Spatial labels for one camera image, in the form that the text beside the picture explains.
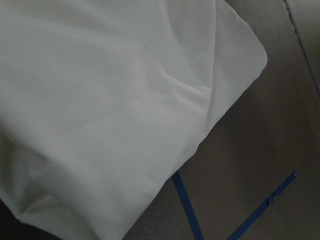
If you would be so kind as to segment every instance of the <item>white cloth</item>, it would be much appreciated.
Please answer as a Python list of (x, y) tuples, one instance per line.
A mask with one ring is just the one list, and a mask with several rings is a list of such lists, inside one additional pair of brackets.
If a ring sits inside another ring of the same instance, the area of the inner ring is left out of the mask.
[(0, 0), (0, 198), (120, 240), (266, 63), (223, 0)]

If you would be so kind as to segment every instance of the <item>folded fabric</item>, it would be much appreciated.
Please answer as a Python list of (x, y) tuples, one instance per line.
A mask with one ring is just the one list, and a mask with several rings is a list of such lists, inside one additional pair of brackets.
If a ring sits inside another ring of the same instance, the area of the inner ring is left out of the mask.
[(266, 64), (223, 0), (2, 0), (0, 198), (120, 240)]

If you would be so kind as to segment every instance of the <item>tape strip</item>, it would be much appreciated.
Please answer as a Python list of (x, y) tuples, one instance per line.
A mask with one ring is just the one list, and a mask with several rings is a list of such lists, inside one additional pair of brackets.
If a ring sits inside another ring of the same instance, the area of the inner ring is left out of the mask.
[(227, 240), (239, 239), (250, 226), (261, 216), (261, 214), (274, 202), (276, 196), (279, 196), (296, 178), (297, 170), (290, 176), (235, 230)]
[(313, 79), (313, 82), (314, 82), (315, 90), (316, 90), (316, 92), (318, 93), (318, 97), (320, 98), (320, 88), (319, 88), (318, 82), (317, 82), (317, 80), (316, 80), (316, 77), (315, 77), (315, 74), (314, 74), (314, 70), (312, 69), (311, 64), (310, 64), (310, 62), (309, 62), (309, 58), (308, 58), (308, 56), (307, 56), (307, 52), (306, 52), (306, 50), (305, 50), (305, 47), (304, 47), (304, 45), (302, 44), (302, 40), (301, 40), (299, 31), (298, 31), (297, 25), (296, 25), (296, 23), (295, 23), (295, 21), (294, 21), (294, 17), (293, 17), (292, 14), (291, 14), (291, 11), (290, 11), (290, 8), (289, 8), (289, 5), (288, 5), (287, 0), (283, 0), (283, 2), (284, 2), (284, 5), (285, 5), (285, 9), (286, 9), (286, 11), (288, 12), (289, 19), (290, 19), (291, 24), (292, 24), (292, 26), (293, 26), (293, 29), (294, 29), (296, 38), (298, 39), (298, 42), (299, 42), (299, 44), (300, 44), (300, 47), (302, 48), (303, 55), (304, 55), (304, 57), (305, 57), (305, 59), (306, 59), (306, 63), (307, 63), (308, 68), (309, 68), (309, 72), (311, 73), (311, 76), (312, 76), (312, 79)]
[(186, 217), (189, 221), (189, 225), (191, 227), (194, 239), (204, 240), (194, 208), (192, 207), (190, 198), (188, 196), (188, 193), (186, 191), (186, 188), (181, 180), (181, 177), (178, 171), (176, 171), (171, 178), (173, 180), (176, 192), (179, 195)]

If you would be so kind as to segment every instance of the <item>blue tape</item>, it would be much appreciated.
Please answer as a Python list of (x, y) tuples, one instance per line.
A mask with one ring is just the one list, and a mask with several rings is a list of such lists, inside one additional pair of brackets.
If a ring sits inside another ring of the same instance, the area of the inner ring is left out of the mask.
[(279, 196), (296, 178), (297, 170), (290, 176), (235, 230), (227, 240), (239, 239), (250, 226), (261, 216), (261, 214), (274, 202), (276, 196)]
[(195, 240), (204, 240), (204, 237), (202, 235), (195, 211), (192, 207), (191, 201), (189, 199), (188, 193), (185, 189), (185, 186), (181, 180), (181, 177), (178, 173), (178, 171), (176, 171), (173, 175), (172, 175), (172, 180), (175, 186), (175, 189), (179, 195), (180, 201), (182, 203), (184, 212), (186, 214), (186, 217), (189, 221), (189, 225), (191, 227), (193, 236)]
[(307, 56), (307, 52), (306, 52), (306, 50), (305, 50), (305, 47), (304, 47), (304, 45), (302, 44), (302, 40), (301, 40), (299, 31), (298, 31), (297, 25), (296, 25), (296, 23), (295, 23), (295, 21), (294, 21), (294, 17), (293, 17), (292, 14), (291, 14), (291, 11), (290, 11), (290, 8), (289, 8), (289, 5), (288, 5), (287, 0), (283, 0), (283, 2), (284, 2), (284, 5), (285, 5), (285, 9), (286, 9), (286, 11), (288, 12), (289, 19), (290, 19), (290, 22), (291, 22), (291, 24), (292, 24), (292, 26), (293, 26), (293, 29), (294, 29), (296, 38), (298, 39), (298, 42), (299, 42), (300, 47), (301, 47), (301, 49), (302, 49), (303, 55), (304, 55), (304, 57), (305, 57), (305, 59), (306, 59), (306, 63), (307, 63), (307, 65), (308, 65), (309, 72), (311, 73), (311, 76), (312, 76), (312, 79), (313, 79), (313, 82), (314, 82), (315, 90), (316, 90), (316, 92), (318, 93), (318, 97), (320, 98), (320, 88), (319, 88), (318, 82), (317, 82), (317, 80), (316, 80), (314, 70), (312, 69), (311, 64), (310, 64), (310, 62), (309, 62), (309, 58), (308, 58), (308, 56)]

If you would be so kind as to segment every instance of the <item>gray floor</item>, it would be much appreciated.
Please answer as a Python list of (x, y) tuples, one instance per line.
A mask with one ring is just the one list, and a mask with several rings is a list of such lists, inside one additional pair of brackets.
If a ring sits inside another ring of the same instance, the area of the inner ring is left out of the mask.
[[(227, 2), (260, 39), (268, 65), (179, 170), (204, 238), (226, 239), (297, 169), (294, 183), (241, 239), (320, 239), (320, 99), (306, 58), (282, 0)], [(287, 2), (319, 81), (320, 0)], [(4, 229), (57, 239), (19, 224), (4, 206), (0, 213)], [(15, 239), (5, 232), (0, 240)], [(194, 239), (171, 179), (124, 239)]]

